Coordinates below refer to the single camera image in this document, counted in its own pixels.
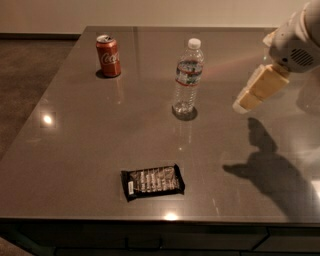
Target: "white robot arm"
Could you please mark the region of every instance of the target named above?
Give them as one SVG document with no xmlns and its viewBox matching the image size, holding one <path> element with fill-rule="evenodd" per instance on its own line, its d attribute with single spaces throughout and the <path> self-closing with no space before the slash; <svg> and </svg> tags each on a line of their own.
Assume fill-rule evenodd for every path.
<svg viewBox="0 0 320 256">
<path fill-rule="evenodd" d="M 291 72 L 304 73 L 320 65 L 320 0 L 304 8 L 263 40 L 271 65 L 260 65 L 233 104 L 247 113 L 289 83 Z"/>
</svg>

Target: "plastic bottle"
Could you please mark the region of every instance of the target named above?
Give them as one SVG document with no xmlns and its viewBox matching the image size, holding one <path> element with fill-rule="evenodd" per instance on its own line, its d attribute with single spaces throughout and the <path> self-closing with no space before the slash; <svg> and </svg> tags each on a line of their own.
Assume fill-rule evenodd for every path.
<svg viewBox="0 0 320 256">
<path fill-rule="evenodd" d="M 191 38 L 178 60 L 172 110 L 179 119 L 189 120 L 195 116 L 194 105 L 204 64 L 200 47 L 201 41 Z"/>
</svg>

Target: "wall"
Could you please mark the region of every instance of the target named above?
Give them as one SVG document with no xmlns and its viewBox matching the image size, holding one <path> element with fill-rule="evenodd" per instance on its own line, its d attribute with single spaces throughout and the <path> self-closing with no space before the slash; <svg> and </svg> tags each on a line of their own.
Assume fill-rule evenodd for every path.
<svg viewBox="0 0 320 256">
<path fill-rule="evenodd" d="M 0 33 L 86 25 L 276 27 L 308 0 L 0 0 Z"/>
</svg>

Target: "red soda can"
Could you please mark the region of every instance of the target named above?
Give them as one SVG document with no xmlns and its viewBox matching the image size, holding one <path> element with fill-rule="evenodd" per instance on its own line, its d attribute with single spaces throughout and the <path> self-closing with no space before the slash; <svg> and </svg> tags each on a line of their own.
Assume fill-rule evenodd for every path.
<svg viewBox="0 0 320 256">
<path fill-rule="evenodd" d="M 101 70 L 106 77 L 116 77 L 121 74 L 117 41 L 108 36 L 97 37 L 96 43 Z"/>
</svg>

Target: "bottle label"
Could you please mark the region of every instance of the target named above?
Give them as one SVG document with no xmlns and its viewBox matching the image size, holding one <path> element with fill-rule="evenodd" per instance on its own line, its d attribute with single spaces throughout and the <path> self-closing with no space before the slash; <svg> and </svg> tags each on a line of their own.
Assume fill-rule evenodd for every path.
<svg viewBox="0 0 320 256">
<path fill-rule="evenodd" d="M 113 64 L 113 63 L 116 63 L 117 61 L 119 61 L 119 52 L 113 55 L 110 55 L 109 52 L 106 52 L 101 57 L 101 63 L 103 65 Z"/>
<path fill-rule="evenodd" d="M 181 61 L 177 66 L 176 81 L 184 86 L 195 86 L 200 82 L 202 64 L 197 61 Z"/>
</svg>

